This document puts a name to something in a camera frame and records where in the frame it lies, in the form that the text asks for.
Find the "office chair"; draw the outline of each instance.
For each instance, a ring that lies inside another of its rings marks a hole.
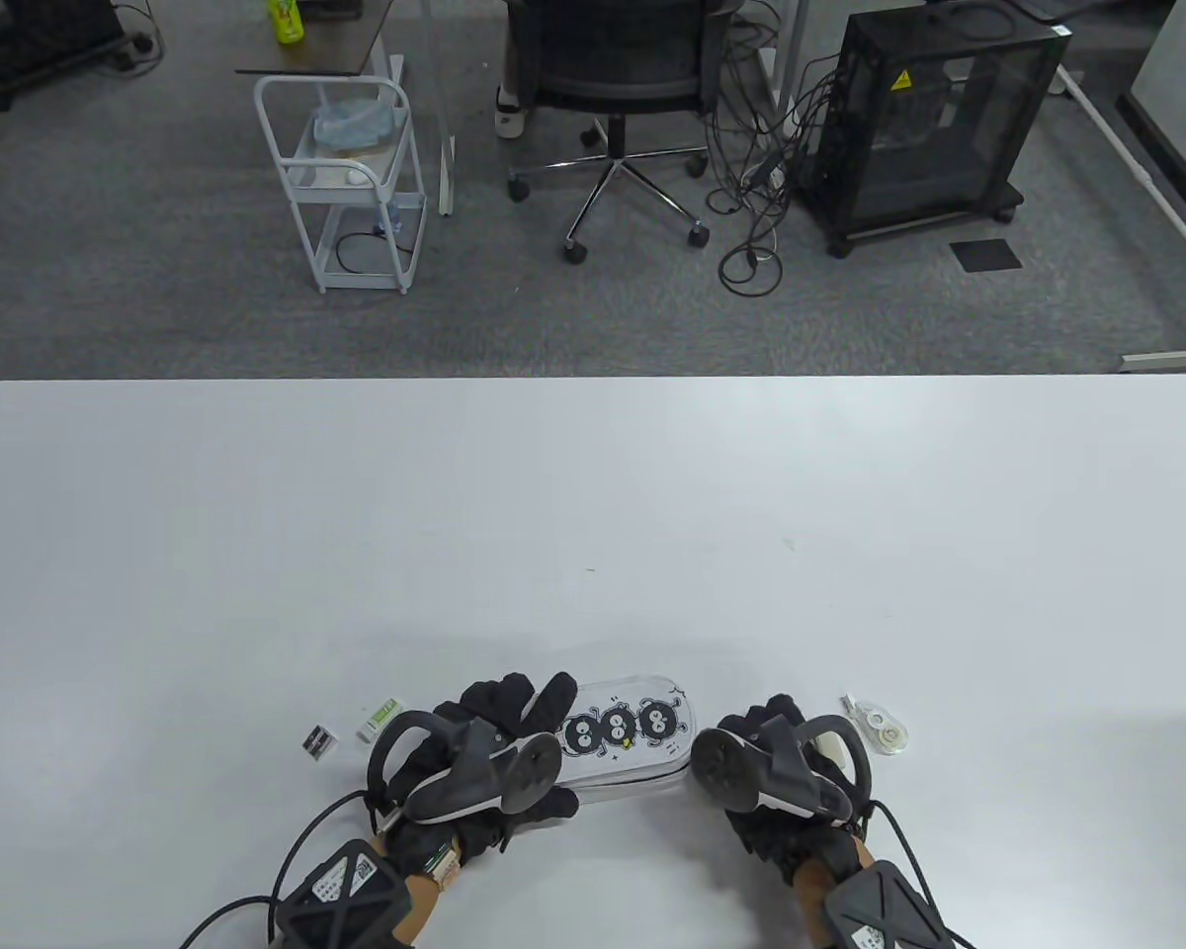
[[[710,236],[701,217],[644,176],[635,163],[689,155],[690,177],[707,171],[707,148],[664,148],[629,153],[626,116],[715,108],[721,87],[725,32],[744,0],[506,0],[518,52],[518,103],[606,115],[602,126],[580,134],[585,148],[601,152],[535,168],[511,168],[508,192],[515,202],[530,193],[525,177],[542,171],[601,167],[601,178],[562,241],[567,262],[582,263],[588,250],[575,235],[606,191],[624,172],[689,222],[690,247]]]

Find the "chair base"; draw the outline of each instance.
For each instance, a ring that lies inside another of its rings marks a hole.
[[[611,184],[612,178],[624,173],[631,178],[631,180],[637,181],[642,185],[648,193],[653,195],[662,203],[668,205],[672,211],[683,217],[689,222],[689,246],[690,247],[706,247],[707,241],[710,238],[710,231],[703,224],[701,217],[693,216],[680,202],[676,202],[674,196],[669,195],[667,191],[662,190],[659,185],[656,185],[650,178],[644,176],[642,171],[635,166],[633,163],[646,161],[651,158],[672,158],[674,155],[690,155],[689,163],[684,165],[684,171],[689,173],[690,177],[697,178],[702,177],[707,171],[707,146],[699,145],[694,148],[662,148],[653,152],[637,152],[637,153],[625,153],[624,149],[624,132],[625,132],[625,117],[621,115],[612,115],[610,119],[611,129],[602,126],[600,121],[594,119],[593,127],[587,132],[580,134],[580,140],[584,141],[585,146],[592,148],[598,141],[601,141],[601,154],[589,154],[584,155],[584,158],[572,158],[570,161],[565,163],[551,163],[542,164],[542,166],[530,167],[530,168],[511,168],[510,170],[510,181],[508,183],[508,192],[512,202],[522,202],[527,198],[527,195],[531,193],[529,186],[527,186],[525,178],[529,176],[537,176],[540,172],[549,171],[567,171],[569,168],[593,168],[601,167],[601,177],[598,178],[598,183],[589,191],[588,198],[584,199],[584,206],[580,208],[579,214],[575,216],[575,221],[572,222],[572,227],[567,228],[566,238],[562,240],[562,257],[569,263],[582,263],[585,257],[588,256],[588,249],[575,240],[575,235],[579,234],[580,225],[584,224],[585,218],[588,216],[589,211],[593,209],[593,204],[598,203],[598,199],[602,197],[606,191],[606,186]]]

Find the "glove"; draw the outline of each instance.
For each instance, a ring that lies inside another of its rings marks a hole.
[[[435,708],[435,714],[454,722],[484,719],[493,724],[506,741],[514,741],[536,733],[557,732],[567,713],[570,713],[576,688],[575,679],[567,673],[557,673],[540,690],[540,695],[535,696],[536,690],[530,679],[522,673],[510,673],[499,682],[476,682],[461,693],[460,701],[441,703]],[[536,701],[527,708],[533,696]],[[452,768],[452,764],[448,747],[439,739],[427,738],[400,765],[400,771],[395,772],[387,785],[388,795],[397,804],[402,804],[413,788],[432,775]],[[447,823],[412,823],[400,820],[387,834],[387,854],[403,875],[412,875],[420,872],[431,853],[454,840],[460,851],[461,866],[466,866],[490,846],[506,849],[510,837],[525,823],[572,817],[578,809],[579,797],[575,791],[554,786],[522,814],[503,814],[500,809],[493,808]]]
[[[726,714],[720,719],[719,727],[769,751],[767,745],[757,743],[752,737],[757,735],[760,726],[774,715],[785,715],[791,727],[804,724],[804,714],[801,713],[795,699],[789,695],[774,695],[766,705],[752,705],[747,714]],[[831,779],[849,796],[854,814],[865,813],[869,801],[847,779],[836,763],[811,745],[804,746],[804,760],[816,773]],[[801,817],[771,808],[755,808],[750,814],[726,810],[725,814],[747,853],[754,853],[765,862],[777,864],[788,886],[795,881],[801,866],[814,856],[815,848],[824,846],[833,835],[842,835],[843,840],[849,840],[856,832],[854,827],[833,828],[827,817]]]

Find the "plastic bag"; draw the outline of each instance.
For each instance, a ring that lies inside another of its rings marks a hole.
[[[317,109],[312,135],[334,152],[371,148],[395,130],[395,108],[376,98],[345,98]]]

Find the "white cart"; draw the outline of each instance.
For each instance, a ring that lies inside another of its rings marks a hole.
[[[293,153],[282,154],[264,107],[264,93],[273,85],[294,83],[317,87],[321,104],[330,101],[326,87],[350,85],[353,90],[375,87],[377,98],[394,104],[394,134],[368,154],[339,158],[313,139],[312,114]],[[413,110],[404,90],[382,76],[264,76],[255,83],[255,112],[289,199],[317,288],[321,293],[326,288],[362,288],[398,289],[407,294],[426,231],[426,189],[413,135]],[[400,190],[401,180],[410,181],[412,190]],[[314,247],[304,205],[330,206]],[[368,269],[344,266],[342,250],[347,238],[376,244],[377,253],[370,255]]]

